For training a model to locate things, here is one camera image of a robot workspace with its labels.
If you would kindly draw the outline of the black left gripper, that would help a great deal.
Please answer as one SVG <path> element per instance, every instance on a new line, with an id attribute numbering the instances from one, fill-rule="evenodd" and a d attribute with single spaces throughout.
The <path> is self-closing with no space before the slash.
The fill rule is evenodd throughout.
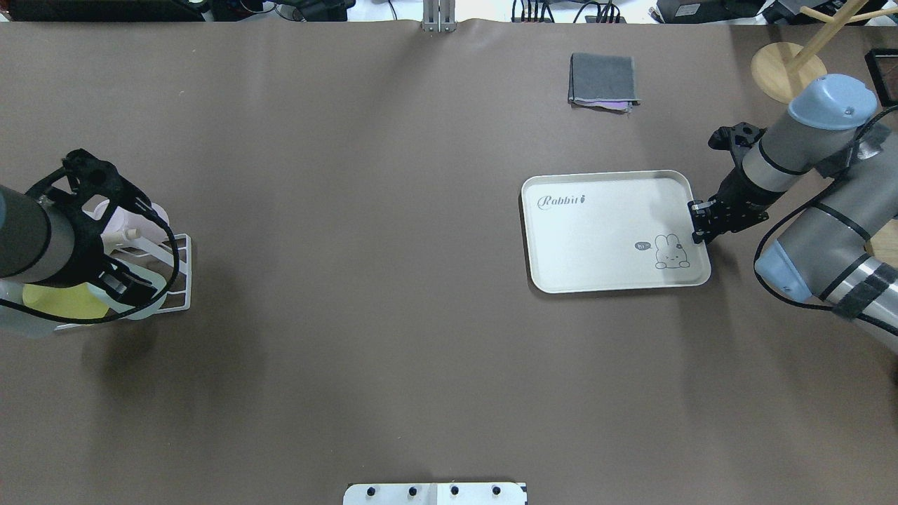
<path id="1" fill-rule="evenodd" d="M 137 307 L 144 295 L 154 293 L 149 281 L 138 277 L 124 261 L 106 258 L 102 244 L 105 224 L 83 211 L 88 199 L 109 198 L 108 184 L 80 184 L 70 192 L 53 185 L 43 195 L 46 237 L 43 240 L 43 285 L 71 287 L 98 278 L 99 295 Z"/>

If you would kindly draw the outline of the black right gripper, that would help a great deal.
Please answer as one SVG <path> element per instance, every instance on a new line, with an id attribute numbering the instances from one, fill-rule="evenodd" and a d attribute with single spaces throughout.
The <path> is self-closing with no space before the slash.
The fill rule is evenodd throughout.
<path id="1" fill-rule="evenodd" d="M 743 168 L 735 167 L 708 201 L 694 199 L 687 207 L 693 243 L 710 244 L 719 234 L 741 232 L 766 221 L 770 192 L 751 182 Z"/>

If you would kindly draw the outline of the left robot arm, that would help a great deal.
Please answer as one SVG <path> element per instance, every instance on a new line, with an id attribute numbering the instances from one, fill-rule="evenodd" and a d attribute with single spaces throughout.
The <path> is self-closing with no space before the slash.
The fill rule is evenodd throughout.
<path id="1" fill-rule="evenodd" d="M 130 307 L 140 307 L 159 288 L 107 255 L 104 220 L 94 220 L 78 203 L 40 202 L 2 187 L 1 277 L 49 288 L 87 283 Z"/>

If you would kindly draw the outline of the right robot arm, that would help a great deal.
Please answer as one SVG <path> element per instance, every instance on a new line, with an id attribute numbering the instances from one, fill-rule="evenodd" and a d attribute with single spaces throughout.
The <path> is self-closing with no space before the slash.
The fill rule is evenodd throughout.
<path id="1" fill-rule="evenodd" d="M 895 351 L 896 268 L 865 250 L 897 212 L 896 133 L 885 115 L 857 78 L 819 77 L 772 127 L 719 128 L 709 146 L 731 154 L 734 166 L 708 201 L 688 208 L 694 242 L 710 243 L 766 221 L 811 170 L 830 178 L 760 240 L 755 275 L 786 303 L 858 323 Z"/>

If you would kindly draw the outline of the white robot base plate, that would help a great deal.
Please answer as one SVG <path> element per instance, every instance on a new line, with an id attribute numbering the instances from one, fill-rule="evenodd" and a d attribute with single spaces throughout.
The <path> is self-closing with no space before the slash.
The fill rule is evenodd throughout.
<path id="1" fill-rule="evenodd" d="M 527 504 L 525 483 L 357 483 L 343 504 Z"/>

